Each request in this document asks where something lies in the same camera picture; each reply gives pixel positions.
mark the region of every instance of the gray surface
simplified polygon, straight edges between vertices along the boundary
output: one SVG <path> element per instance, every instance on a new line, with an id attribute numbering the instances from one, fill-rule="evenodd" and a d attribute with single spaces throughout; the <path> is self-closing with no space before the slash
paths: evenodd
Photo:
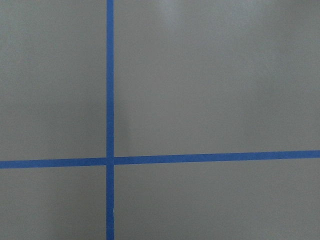
<path id="1" fill-rule="evenodd" d="M 105 240 L 106 167 L 0 169 L 0 239 Z"/>
<path id="2" fill-rule="evenodd" d="M 116 156 L 320 149 L 320 1 L 117 0 Z"/>
<path id="3" fill-rule="evenodd" d="M 320 159 L 118 165 L 116 240 L 318 240 Z"/>
<path id="4" fill-rule="evenodd" d="M 0 160 L 106 155 L 104 0 L 0 1 Z"/>

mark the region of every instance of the horizontal blue line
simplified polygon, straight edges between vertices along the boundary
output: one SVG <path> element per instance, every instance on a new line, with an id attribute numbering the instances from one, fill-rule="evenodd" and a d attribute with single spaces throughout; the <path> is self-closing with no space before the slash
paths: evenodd
<path id="1" fill-rule="evenodd" d="M 106 165 L 105 157 L 0 161 L 0 169 L 80 167 L 103 165 Z"/>
<path id="2" fill-rule="evenodd" d="M 115 165 L 320 158 L 320 150 L 115 157 Z"/>

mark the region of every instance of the vertical blue line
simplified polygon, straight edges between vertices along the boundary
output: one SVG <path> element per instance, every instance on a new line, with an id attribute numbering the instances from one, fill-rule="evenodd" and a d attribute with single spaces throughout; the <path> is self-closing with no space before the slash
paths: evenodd
<path id="1" fill-rule="evenodd" d="M 114 1 L 106 2 L 106 239 L 115 239 Z"/>

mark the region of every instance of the blue tape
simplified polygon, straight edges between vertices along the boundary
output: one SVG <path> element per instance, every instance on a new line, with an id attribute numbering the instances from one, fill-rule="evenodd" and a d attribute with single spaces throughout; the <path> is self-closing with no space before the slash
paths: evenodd
<path id="1" fill-rule="evenodd" d="M 15 160 L 15 161 L 0 161 L 0 169 L 103 166 L 105 164 L 106 164 L 105 157 L 45 159 L 45 160 L 18 160 L 18 161 Z"/>
<path id="2" fill-rule="evenodd" d="M 115 239 L 114 1 L 106 2 L 106 239 Z"/>
<path id="3" fill-rule="evenodd" d="M 115 157 L 115 165 L 320 158 L 320 150 Z"/>

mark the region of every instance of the blue line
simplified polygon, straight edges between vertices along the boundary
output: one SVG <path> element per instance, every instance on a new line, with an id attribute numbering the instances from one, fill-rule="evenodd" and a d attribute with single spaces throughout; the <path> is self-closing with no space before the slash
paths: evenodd
<path id="1" fill-rule="evenodd" d="M 115 165 L 320 158 L 320 150 L 115 157 Z"/>
<path id="2" fill-rule="evenodd" d="M 115 239 L 114 1 L 106 2 L 106 239 Z"/>
<path id="3" fill-rule="evenodd" d="M 105 157 L 45 159 L 45 160 L 15 160 L 15 161 L 0 161 L 0 169 L 103 166 L 105 164 L 106 164 Z"/>

